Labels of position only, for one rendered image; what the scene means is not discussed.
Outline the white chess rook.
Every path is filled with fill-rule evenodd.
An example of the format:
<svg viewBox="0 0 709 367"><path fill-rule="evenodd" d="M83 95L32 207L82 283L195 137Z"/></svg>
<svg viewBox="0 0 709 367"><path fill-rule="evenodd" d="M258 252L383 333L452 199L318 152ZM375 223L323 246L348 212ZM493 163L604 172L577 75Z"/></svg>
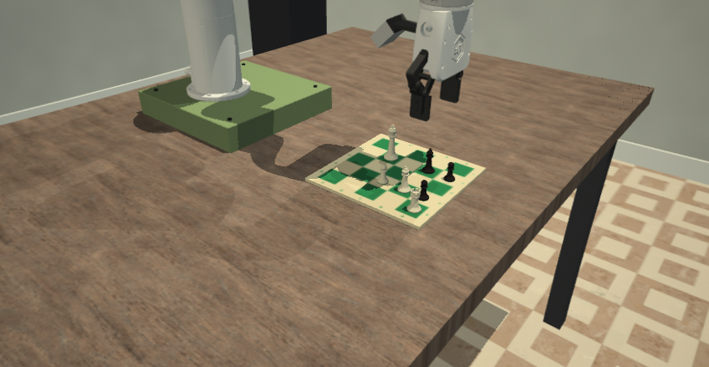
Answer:
<svg viewBox="0 0 709 367"><path fill-rule="evenodd" d="M421 190L416 188L414 191L414 188L411 189L411 204L407 206L407 211L410 213L419 213L421 212L421 207L419 206L419 200L418 198L420 197Z"/></svg>

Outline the white pawn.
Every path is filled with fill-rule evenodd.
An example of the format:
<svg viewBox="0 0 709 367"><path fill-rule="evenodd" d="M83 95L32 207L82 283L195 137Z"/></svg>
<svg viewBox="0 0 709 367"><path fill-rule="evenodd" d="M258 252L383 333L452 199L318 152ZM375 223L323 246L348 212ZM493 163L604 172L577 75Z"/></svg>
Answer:
<svg viewBox="0 0 709 367"><path fill-rule="evenodd" d="M388 184L388 183L389 183L389 180L388 180L388 178L386 177L386 174L385 174L385 173L387 172L386 169L387 169L387 166L386 166L385 164L383 164L383 165L380 166L380 172L381 172L381 174L380 174L380 178L378 178L377 182L378 182L379 184L381 184L381 185L385 185L385 184Z"/></svg>

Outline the green and cream chessboard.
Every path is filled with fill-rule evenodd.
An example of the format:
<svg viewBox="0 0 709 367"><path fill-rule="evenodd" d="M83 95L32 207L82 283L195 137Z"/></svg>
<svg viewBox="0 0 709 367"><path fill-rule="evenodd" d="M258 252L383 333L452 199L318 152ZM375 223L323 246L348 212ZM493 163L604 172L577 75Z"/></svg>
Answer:
<svg viewBox="0 0 709 367"><path fill-rule="evenodd" d="M425 174L422 168L426 166L426 152L429 149L395 138L395 153L398 155L398 160L387 161L384 155L388 151L389 140L388 135L379 134L307 176L305 181L421 230L486 171L485 167L433 151L431 159L435 172ZM453 175L456 178L454 182L444 181L449 162L454 163ZM385 185L377 182L381 174L380 166L383 164L387 166L385 174L389 180ZM426 193L429 200L419 200L421 207L419 213L407 211L407 206L411 204L411 193L397 191L402 182L401 173L405 166L409 170L407 177L411 189L421 190L421 181L428 182Z"/></svg>

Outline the white chess king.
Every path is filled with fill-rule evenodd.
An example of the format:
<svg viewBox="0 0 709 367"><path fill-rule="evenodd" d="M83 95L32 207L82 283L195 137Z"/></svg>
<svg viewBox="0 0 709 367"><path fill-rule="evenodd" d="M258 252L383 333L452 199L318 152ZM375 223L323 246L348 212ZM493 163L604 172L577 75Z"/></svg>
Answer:
<svg viewBox="0 0 709 367"><path fill-rule="evenodd" d="M397 161L398 155L395 153L395 137L396 137L395 133L396 133L397 129L395 128L394 125L392 125L392 126L390 126L388 131L389 131L388 137L390 137L390 140L389 140L388 151L384 155L384 159L387 161Z"/></svg>

